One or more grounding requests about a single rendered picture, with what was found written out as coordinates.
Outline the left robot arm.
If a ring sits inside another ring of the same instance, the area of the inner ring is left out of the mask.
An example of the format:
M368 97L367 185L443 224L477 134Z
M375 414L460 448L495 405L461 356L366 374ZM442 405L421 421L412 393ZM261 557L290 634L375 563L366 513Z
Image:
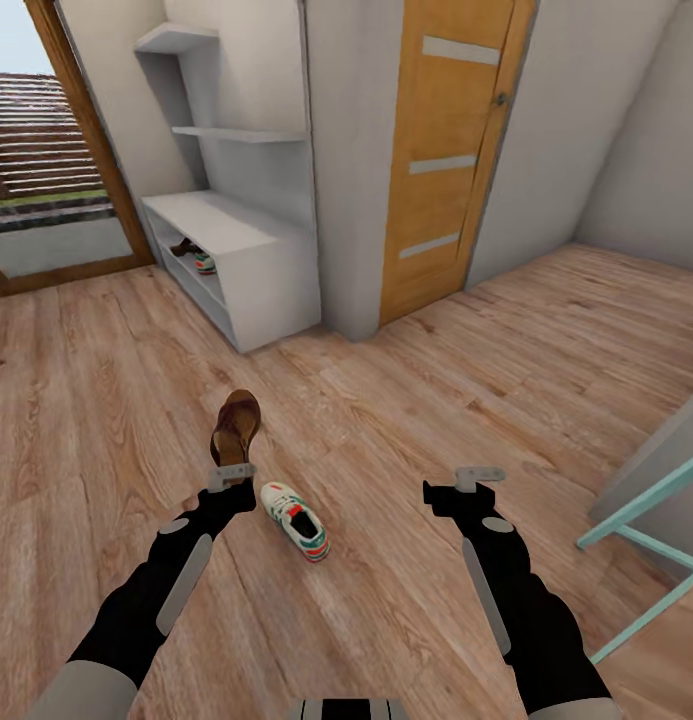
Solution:
M106 598L95 625L22 720L125 720L153 659L235 513L253 511L252 463L210 468L199 506L157 533L148 562ZM231 479L243 479L231 485Z

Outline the sandal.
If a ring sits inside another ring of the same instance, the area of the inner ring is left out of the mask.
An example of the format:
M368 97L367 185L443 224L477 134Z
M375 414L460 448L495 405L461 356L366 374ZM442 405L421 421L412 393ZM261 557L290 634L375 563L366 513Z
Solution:
M261 410L256 397L246 389L233 391L219 411L211 437L210 452L217 467L249 463L249 447L260 424ZM219 433L219 449L215 447L214 433ZM229 481L231 485L243 482L243 479Z
M170 247L170 250L177 258L184 256L186 253L198 253L201 256L205 255L205 251L196 245L192 245L192 241L188 238L184 239L180 245Z

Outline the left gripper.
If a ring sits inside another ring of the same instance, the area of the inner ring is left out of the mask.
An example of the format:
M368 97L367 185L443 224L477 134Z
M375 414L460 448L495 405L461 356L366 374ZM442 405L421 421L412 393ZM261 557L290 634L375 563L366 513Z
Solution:
M253 511L256 507L252 480L231 485L230 489L225 489L220 493L209 493L208 489L203 489L198 496L200 506L202 504L218 506L224 514L224 522L233 518L235 513Z

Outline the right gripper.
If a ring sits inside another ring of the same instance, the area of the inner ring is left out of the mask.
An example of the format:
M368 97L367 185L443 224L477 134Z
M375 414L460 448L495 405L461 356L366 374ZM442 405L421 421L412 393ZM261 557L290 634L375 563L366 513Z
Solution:
M455 487L431 487L424 480L423 497L426 504L432 504L435 517L453 517L457 525L459 513L467 505L484 505L491 511L494 505L494 491L480 485L476 493L461 493Z

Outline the gym shoe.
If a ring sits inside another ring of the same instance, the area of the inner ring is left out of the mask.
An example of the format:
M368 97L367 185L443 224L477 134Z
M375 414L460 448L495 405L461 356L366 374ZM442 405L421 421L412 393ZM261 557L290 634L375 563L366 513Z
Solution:
M217 273L217 267L215 260L210 255L199 255L195 254L197 270L202 275Z
M309 561L322 561L331 549L325 527L307 504L287 485L271 482L261 489L261 502Z

